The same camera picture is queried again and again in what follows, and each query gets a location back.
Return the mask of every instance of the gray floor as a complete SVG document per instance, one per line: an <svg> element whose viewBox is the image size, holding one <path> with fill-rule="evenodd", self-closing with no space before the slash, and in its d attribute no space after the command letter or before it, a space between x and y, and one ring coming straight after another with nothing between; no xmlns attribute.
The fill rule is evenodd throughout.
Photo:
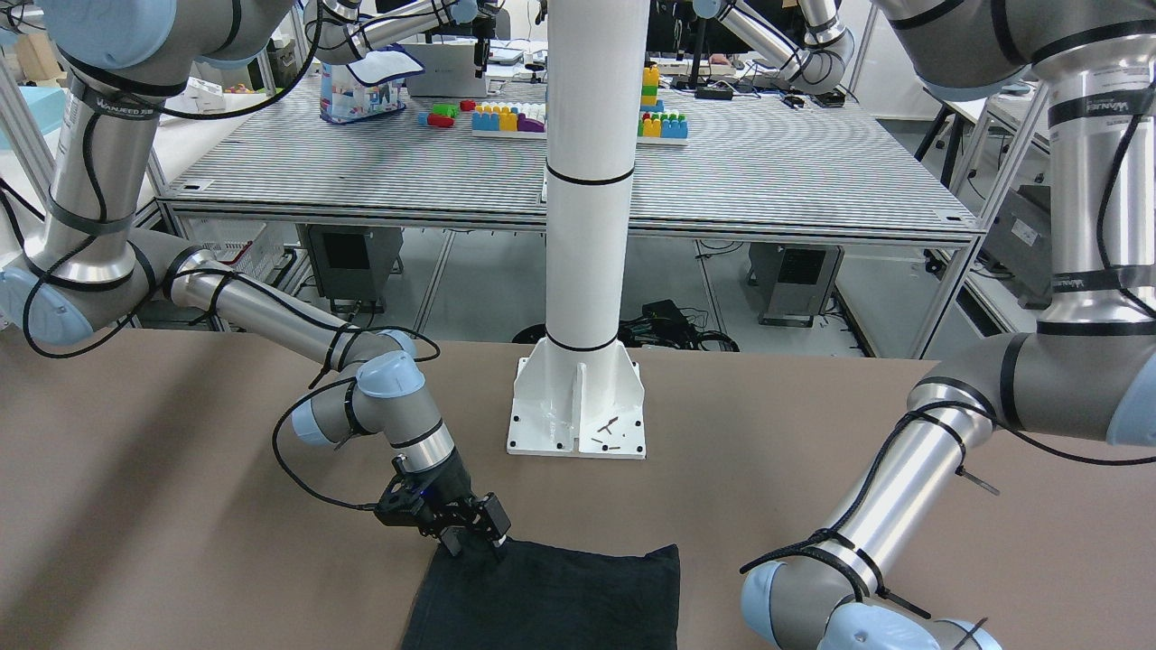
<svg viewBox="0 0 1156 650"><path fill-rule="evenodd" d="M928 123L884 121L895 138L909 150L919 145ZM999 138L988 140L975 189L964 185L961 200L973 212L980 209L980 192L991 191L1000 157ZM932 148L925 165L936 176L943 149ZM1023 165L1021 183L1032 182L1046 161L1030 155ZM747 248L713 253L728 242L696 242L676 238L632 237L627 250L623 280L622 318L640 315L642 305L673 300L680 308L696 311L704 328L731 335L742 352L861 356L857 339L839 316L816 318L810 327L764 326L757 291L747 285L750 265ZM440 281L431 287L438 260L449 245ZM375 324L418 327L443 340L510 341L523 328L546 319L546 245L541 235L509 232L446 231L410 229L405 232L401 252L405 272L391 276L386 288L386 312ZM885 318L903 315L895 327L882 335L881 354L903 356L926 311L926 302L936 281L921 269L919 249L852 248L840 274L857 295L849 296L861 316L881 312ZM305 288L302 297L310 298ZM422 305L428 303L425 318ZM318 301L319 305L327 304ZM836 309L833 301L831 309ZM368 322L361 315L358 323ZM978 333L962 313L954 313L933 347L932 357L943 357L966 347Z"/></svg>

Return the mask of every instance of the laptop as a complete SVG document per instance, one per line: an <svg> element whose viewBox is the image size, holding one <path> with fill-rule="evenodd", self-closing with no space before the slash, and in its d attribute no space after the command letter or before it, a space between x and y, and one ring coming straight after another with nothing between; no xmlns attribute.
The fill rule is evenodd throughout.
<svg viewBox="0 0 1156 650"><path fill-rule="evenodd" d="M473 43L412 43L402 46L425 67L424 74L406 77L410 97L487 96L486 76L474 76Z"/></svg>

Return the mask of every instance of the light blue box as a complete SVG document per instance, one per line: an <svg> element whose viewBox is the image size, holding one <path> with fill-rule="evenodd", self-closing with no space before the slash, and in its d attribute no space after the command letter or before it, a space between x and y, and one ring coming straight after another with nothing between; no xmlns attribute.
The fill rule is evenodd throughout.
<svg viewBox="0 0 1156 650"><path fill-rule="evenodd" d="M24 96L24 102L36 118L36 125L40 128L40 134L52 133L60 128L65 116L65 90L64 88L37 88L24 86L20 89ZM7 134L0 128L0 149L12 149Z"/></svg>

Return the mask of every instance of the white mounting base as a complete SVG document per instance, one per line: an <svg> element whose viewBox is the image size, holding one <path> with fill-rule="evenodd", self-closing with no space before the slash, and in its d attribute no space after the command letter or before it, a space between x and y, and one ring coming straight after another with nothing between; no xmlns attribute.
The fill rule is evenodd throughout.
<svg viewBox="0 0 1156 650"><path fill-rule="evenodd" d="M550 362L566 365L565 357L575 354L542 339L529 357L518 361L506 451L528 456L646 458L638 364L615 341L605 350L577 353L588 355L590 363L609 363L609 382L592 382L591 364L579 362L568 364L572 369L568 372L569 383L551 386L563 382L548 381L546 357L555 355ZM551 389L558 394L547 394Z"/></svg>

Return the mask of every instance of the folded dark fabric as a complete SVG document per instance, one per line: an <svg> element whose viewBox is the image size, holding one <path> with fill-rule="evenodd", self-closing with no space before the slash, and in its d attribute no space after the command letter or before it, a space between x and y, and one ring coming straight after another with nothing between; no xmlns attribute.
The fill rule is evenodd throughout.
<svg viewBox="0 0 1156 650"><path fill-rule="evenodd" d="M609 557L468 535L438 547L402 650L675 650L679 548Z"/></svg>

